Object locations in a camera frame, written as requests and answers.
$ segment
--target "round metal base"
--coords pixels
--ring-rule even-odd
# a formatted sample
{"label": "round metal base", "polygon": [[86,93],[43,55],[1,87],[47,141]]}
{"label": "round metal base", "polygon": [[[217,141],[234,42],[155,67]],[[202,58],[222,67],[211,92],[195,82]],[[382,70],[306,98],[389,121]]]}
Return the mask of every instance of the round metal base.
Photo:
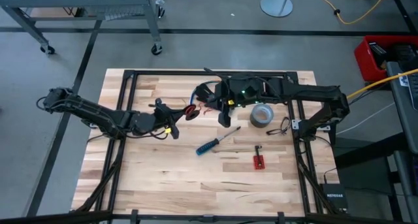
{"label": "round metal base", "polygon": [[283,11],[280,13],[280,9],[283,6],[285,0],[261,0],[260,7],[263,12],[273,17],[284,17],[289,15],[293,10],[292,1],[287,0],[283,8]]}

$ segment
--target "red container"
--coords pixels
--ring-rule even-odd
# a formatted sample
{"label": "red container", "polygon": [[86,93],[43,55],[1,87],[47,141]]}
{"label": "red container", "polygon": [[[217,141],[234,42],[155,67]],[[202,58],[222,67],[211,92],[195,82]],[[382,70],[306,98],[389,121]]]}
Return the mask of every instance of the red container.
{"label": "red container", "polygon": [[376,42],[384,49],[390,48],[396,43],[410,43],[418,46],[418,36],[379,36],[368,35],[357,46],[354,51],[355,59],[359,64],[363,80],[367,82],[376,82],[387,77],[386,70],[380,69],[374,61],[372,51],[368,45],[370,42]]}

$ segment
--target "roll of tape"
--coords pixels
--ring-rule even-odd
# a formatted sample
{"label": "roll of tape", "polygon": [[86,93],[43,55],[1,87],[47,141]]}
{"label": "roll of tape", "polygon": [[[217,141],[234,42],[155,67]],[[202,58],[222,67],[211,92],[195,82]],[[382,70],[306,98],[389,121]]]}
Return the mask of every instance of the roll of tape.
{"label": "roll of tape", "polygon": [[249,115],[250,122],[258,127],[266,127],[274,117],[273,109],[266,104],[258,104]]}

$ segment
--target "concrete floor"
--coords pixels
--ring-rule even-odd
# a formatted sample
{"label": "concrete floor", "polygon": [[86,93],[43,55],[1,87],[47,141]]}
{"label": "concrete floor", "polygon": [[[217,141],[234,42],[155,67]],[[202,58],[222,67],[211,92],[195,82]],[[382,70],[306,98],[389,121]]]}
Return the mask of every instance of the concrete floor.
{"label": "concrete floor", "polygon": [[[331,0],[346,20],[368,10],[376,0]],[[418,27],[417,0],[402,0]],[[407,31],[393,1],[382,4],[364,21],[340,24],[321,0],[292,0],[294,11],[272,18],[259,8],[259,0],[166,0],[160,28],[288,29],[329,31]],[[0,26],[16,27],[0,11]],[[92,22],[38,22],[39,27],[93,27]],[[143,21],[105,22],[103,27],[145,27]],[[57,50],[46,57],[26,33],[0,33],[0,218],[22,216],[60,115],[35,107],[49,88],[71,87],[89,34],[47,33]],[[80,95],[97,101],[107,68],[190,68],[249,70],[311,70],[320,85],[341,85],[345,93],[363,87],[353,55],[361,37],[298,37],[266,35],[161,35],[163,53],[150,53],[149,35],[99,34]],[[338,127],[342,131],[391,104],[391,93],[379,92],[354,104]],[[341,135],[377,141],[401,131],[395,107]],[[71,118],[39,214],[68,212],[88,139],[89,129]],[[367,171],[373,166],[361,167]],[[375,181],[356,185],[374,187]],[[353,215],[391,218],[383,195],[348,191]]]}

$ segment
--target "wooden table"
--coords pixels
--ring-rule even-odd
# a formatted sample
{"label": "wooden table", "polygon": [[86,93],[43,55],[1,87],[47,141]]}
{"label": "wooden table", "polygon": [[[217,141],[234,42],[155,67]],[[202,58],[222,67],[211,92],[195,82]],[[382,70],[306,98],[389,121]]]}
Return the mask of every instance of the wooden table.
{"label": "wooden table", "polygon": [[[116,108],[123,72],[123,69],[107,70],[99,104]],[[315,85],[312,71],[299,71],[298,76],[300,84]],[[214,78],[139,76],[133,110],[153,112],[148,104],[158,97],[171,108],[183,108],[195,86]],[[307,118],[321,108],[320,103],[303,103]],[[177,123],[178,140],[171,136],[166,140],[128,139],[114,213],[130,214],[132,209],[137,209],[139,214],[152,215],[277,216],[277,212],[284,212],[288,217],[304,216],[291,132],[273,136],[265,133],[278,128],[283,117],[288,116],[288,110],[283,104],[271,107],[274,120],[264,129],[255,128],[249,122],[253,106],[247,106],[233,111],[229,129],[217,122],[218,112],[205,115],[201,112],[192,121],[182,118]],[[222,140],[211,152],[196,155],[199,146],[236,126],[241,126],[241,130]],[[98,130],[92,130],[90,137],[99,134]],[[325,133],[317,135],[328,139]],[[254,169],[254,145],[263,146],[265,170]],[[99,183],[107,146],[108,139],[103,137],[88,144],[72,208],[79,207]],[[331,147],[315,140],[312,153],[318,180],[322,182],[324,172],[335,168]],[[339,182],[336,170],[327,173],[327,180]],[[314,212],[313,192],[306,183]],[[109,189],[104,196],[105,208],[108,194]]]}

